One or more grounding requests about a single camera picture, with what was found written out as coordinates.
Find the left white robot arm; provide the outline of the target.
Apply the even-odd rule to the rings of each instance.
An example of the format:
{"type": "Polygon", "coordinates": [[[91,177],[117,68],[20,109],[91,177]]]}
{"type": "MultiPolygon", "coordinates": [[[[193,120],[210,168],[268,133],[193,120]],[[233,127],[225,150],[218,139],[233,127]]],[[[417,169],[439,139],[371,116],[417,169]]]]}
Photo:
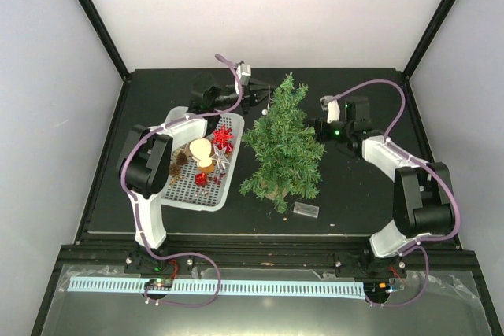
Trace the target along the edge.
{"type": "Polygon", "coordinates": [[[169,176],[173,153],[198,138],[210,136],[224,116],[241,107],[244,112],[270,98],[276,86],[251,77],[250,67],[232,69],[234,83],[221,84],[208,72],[195,77],[187,107],[172,109],[164,123],[134,126],[117,163],[121,189],[131,203],[135,240],[145,249],[141,262],[152,272],[163,271],[169,253],[160,246],[166,239],[161,192],[169,176]]]}

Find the clear plastic battery box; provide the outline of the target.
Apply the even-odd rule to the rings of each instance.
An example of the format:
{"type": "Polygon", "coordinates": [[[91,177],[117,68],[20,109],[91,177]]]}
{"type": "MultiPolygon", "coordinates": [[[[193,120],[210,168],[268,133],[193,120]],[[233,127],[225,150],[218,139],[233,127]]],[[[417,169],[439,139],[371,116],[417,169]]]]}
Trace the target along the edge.
{"type": "Polygon", "coordinates": [[[317,219],[320,213],[320,208],[315,205],[305,204],[296,201],[294,203],[293,213],[300,216],[306,216],[309,218],[317,219]]]}

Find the black frame post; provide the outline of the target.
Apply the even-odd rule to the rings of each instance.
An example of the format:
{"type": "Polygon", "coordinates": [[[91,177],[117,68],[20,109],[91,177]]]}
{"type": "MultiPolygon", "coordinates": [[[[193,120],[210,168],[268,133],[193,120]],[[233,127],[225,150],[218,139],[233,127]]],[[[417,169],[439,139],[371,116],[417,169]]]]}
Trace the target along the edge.
{"type": "Polygon", "coordinates": [[[122,59],[119,50],[117,49],[98,9],[96,8],[95,3],[93,2],[93,0],[77,1],[86,14],[87,19],[90,21],[92,28],[94,29],[96,35],[98,36],[100,42],[106,50],[120,78],[122,78],[122,80],[128,79],[130,72],[127,69],[127,66],[124,63],[124,60],[122,59]]]}
{"type": "Polygon", "coordinates": [[[413,74],[427,53],[428,48],[435,39],[439,29],[443,25],[443,22],[452,10],[456,1],[457,0],[440,0],[418,44],[413,50],[410,59],[402,71],[407,80],[410,80],[413,77],[413,74]]]}

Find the brown pine cone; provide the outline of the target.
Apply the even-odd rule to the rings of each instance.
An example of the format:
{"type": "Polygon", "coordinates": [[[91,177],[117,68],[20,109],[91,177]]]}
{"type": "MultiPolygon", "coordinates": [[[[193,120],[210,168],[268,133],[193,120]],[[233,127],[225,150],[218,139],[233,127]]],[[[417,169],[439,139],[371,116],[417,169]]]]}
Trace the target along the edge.
{"type": "Polygon", "coordinates": [[[183,150],[179,150],[174,155],[174,161],[179,166],[184,166],[188,163],[189,159],[186,153],[183,150]]]}

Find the red glitter star ornament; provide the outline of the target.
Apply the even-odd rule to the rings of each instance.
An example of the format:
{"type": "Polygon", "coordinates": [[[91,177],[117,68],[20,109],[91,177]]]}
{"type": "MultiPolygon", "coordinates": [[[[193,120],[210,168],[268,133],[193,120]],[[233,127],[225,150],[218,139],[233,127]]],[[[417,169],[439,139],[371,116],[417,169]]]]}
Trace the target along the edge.
{"type": "Polygon", "coordinates": [[[213,143],[215,145],[227,145],[233,138],[234,135],[232,134],[231,128],[225,127],[224,125],[213,132],[213,143]]]}

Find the wooden tree base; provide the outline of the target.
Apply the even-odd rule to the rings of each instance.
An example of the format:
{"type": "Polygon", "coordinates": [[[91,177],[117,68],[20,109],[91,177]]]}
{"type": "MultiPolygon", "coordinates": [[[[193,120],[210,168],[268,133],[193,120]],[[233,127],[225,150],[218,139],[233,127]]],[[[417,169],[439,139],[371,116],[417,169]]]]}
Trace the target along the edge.
{"type": "Polygon", "coordinates": [[[275,200],[276,198],[285,198],[288,194],[288,190],[283,190],[281,193],[279,192],[278,188],[276,187],[273,191],[265,194],[265,197],[269,199],[270,201],[275,200]]]}

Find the right black frame post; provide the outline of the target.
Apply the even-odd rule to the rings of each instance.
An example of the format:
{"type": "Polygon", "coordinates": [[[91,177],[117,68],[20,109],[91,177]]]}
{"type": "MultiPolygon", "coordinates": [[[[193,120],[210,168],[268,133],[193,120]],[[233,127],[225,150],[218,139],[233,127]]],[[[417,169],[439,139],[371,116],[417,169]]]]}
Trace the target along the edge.
{"type": "Polygon", "coordinates": [[[402,71],[407,80],[410,80],[413,77],[413,74],[427,53],[428,48],[435,39],[439,29],[443,25],[443,22],[452,10],[456,1],[457,0],[440,0],[418,44],[413,50],[410,59],[402,71]]]}

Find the white plastic basket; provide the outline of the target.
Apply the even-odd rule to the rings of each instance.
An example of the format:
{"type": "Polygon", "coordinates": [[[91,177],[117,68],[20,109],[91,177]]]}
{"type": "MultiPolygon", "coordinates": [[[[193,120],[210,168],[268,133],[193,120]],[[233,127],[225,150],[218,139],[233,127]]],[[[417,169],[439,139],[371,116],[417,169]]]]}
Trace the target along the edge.
{"type": "Polygon", "coordinates": [[[207,175],[206,185],[199,186],[196,184],[196,175],[200,171],[196,161],[190,159],[180,167],[180,170],[175,171],[175,176],[169,176],[161,192],[162,205],[207,212],[216,212],[224,206],[239,154],[245,120],[237,113],[226,113],[217,126],[226,127],[233,136],[230,140],[232,150],[227,155],[229,163],[226,168],[215,169],[207,175]]]}

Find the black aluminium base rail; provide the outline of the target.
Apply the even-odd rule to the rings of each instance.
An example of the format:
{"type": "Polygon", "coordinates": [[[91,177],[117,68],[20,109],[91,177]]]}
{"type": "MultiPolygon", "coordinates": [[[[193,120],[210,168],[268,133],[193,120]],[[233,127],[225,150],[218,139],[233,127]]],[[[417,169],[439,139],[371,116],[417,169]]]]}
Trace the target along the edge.
{"type": "Polygon", "coordinates": [[[133,264],[140,259],[158,262],[151,255],[175,260],[181,271],[208,268],[213,260],[219,268],[314,269],[347,267],[357,260],[368,243],[364,235],[192,235],[171,234],[161,246],[150,250],[139,246],[132,252],[133,264]]]}

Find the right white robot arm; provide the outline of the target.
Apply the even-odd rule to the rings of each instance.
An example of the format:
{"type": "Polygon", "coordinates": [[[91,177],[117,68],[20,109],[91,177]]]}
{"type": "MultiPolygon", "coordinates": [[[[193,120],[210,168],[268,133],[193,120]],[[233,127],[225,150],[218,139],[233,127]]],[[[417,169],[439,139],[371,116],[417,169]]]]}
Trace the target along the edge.
{"type": "Polygon", "coordinates": [[[318,142],[345,145],[356,157],[372,164],[394,184],[392,220],[369,239],[370,248],[358,255],[366,275],[377,275],[387,258],[401,256],[423,241],[452,238],[460,226],[448,167],[407,152],[372,127],[369,100],[352,97],[339,106],[337,97],[320,98],[325,118],[309,122],[318,142]]]}

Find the silver star topper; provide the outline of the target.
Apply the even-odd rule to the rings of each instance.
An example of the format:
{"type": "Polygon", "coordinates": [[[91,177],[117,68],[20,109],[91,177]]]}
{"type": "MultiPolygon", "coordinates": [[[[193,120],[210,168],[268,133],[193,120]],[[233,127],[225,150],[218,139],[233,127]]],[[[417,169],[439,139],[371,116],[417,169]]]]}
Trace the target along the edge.
{"type": "Polygon", "coordinates": [[[226,157],[226,148],[219,148],[214,146],[214,154],[212,155],[212,160],[215,163],[215,168],[219,171],[226,170],[230,164],[226,157]]]}

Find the small green christmas tree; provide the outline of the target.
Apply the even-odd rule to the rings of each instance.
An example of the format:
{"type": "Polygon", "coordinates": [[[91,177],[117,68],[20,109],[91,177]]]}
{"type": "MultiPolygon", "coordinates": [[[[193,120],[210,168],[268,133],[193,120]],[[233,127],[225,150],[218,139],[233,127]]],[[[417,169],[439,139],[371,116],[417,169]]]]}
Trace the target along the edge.
{"type": "MultiPolygon", "coordinates": [[[[287,196],[314,199],[319,194],[324,146],[316,140],[315,130],[307,125],[306,113],[299,107],[308,90],[309,86],[297,84],[291,73],[286,75],[274,90],[267,113],[243,134],[242,143],[254,151],[258,169],[241,183],[242,195],[252,193],[267,199],[265,194],[276,187],[280,193],[288,190],[287,196]]],[[[280,214],[288,210],[285,198],[271,203],[280,214]]]]}

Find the red gift box ornament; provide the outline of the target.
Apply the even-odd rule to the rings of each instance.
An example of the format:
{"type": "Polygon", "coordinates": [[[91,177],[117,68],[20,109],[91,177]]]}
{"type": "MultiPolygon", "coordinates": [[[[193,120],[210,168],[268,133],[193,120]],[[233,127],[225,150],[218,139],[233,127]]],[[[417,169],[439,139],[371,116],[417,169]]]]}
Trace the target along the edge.
{"type": "Polygon", "coordinates": [[[200,172],[196,174],[195,184],[197,186],[206,186],[208,184],[208,175],[205,172],[200,172]]]}

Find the left black frame post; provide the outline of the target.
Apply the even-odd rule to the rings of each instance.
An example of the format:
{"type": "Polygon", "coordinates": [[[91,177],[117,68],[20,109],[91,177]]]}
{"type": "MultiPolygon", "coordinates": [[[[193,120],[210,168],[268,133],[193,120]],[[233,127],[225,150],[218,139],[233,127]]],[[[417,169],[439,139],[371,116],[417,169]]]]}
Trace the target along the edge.
{"type": "Polygon", "coordinates": [[[119,50],[117,49],[98,9],[96,8],[95,3],[93,2],[93,0],[77,1],[86,14],[87,19],[90,21],[92,28],[94,29],[96,35],[98,36],[100,42],[106,50],[120,78],[122,78],[122,80],[128,79],[130,72],[127,69],[127,66],[124,63],[124,60],[122,59],[119,50]]]}

